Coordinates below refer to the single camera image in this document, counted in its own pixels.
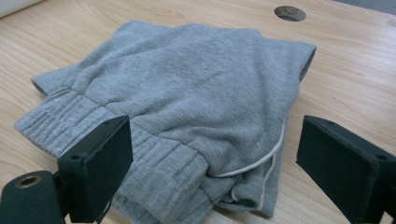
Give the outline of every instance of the folded garment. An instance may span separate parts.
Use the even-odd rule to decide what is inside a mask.
[[[271,217],[287,115],[314,52],[251,29],[131,21],[81,62],[34,77],[46,98],[15,127],[60,157],[129,115],[134,162],[114,207],[134,223],[200,223],[214,204]]]

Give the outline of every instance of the wooden table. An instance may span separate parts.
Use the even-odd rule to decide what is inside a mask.
[[[274,14],[279,6],[298,7],[307,17],[283,21]],[[396,154],[395,16],[325,0],[47,0],[0,19],[0,188],[28,172],[56,170],[55,159],[13,128],[43,99],[30,78],[77,63],[130,20],[249,27],[318,46],[290,111],[275,217],[216,209],[205,223],[347,223],[295,164],[305,114],[337,122]],[[127,221],[111,213],[105,223]]]

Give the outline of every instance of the light wood grain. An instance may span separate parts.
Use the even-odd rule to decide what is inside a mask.
[[[307,18],[282,21],[274,14],[279,6],[298,7]],[[30,78],[77,63],[130,20],[248,27],[318,46],[290,111],[275,217],[216,209],[205,223],[347,223],[295,164],[305,114],[333,120],[396,155],[395,16],[324,0],[47,0],[0,19],[0,188],[28,172],[56,170],[55,159],[13,128],[42,100]],[[127,221],[112,212],[105,223]]]

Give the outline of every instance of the gray fabric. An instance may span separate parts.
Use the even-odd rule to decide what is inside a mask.
[[[80,63],[34,77],[47,97],[15,127],[59,157],[129,115],[134,162],[114,206],[135,223],[200,223],[214,204],[270,217],[286,117],[314,52],[251,29],[128,22]]]

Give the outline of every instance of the bolt hole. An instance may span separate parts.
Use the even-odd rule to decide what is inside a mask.
[[[18,189],[26,189],[26,188],[32,187],[36,183],[40,182],[40,180],[41,180],[40,175],[27,176],[23,180],[18,181],[18,183],[16,184],[16,187]]]
[[[387,159],[387,157],[383,156],[383,155],[376,155],[376,158],[381,160],[381,161],[385,161]]]
[[[303,21],[306,18],[305,12],[297,7],[277,7],[274,12],[280,19],[285,21]]]
[[[81,158],[81,155],[73,155],[70,157],[73,161],[76,161]]]

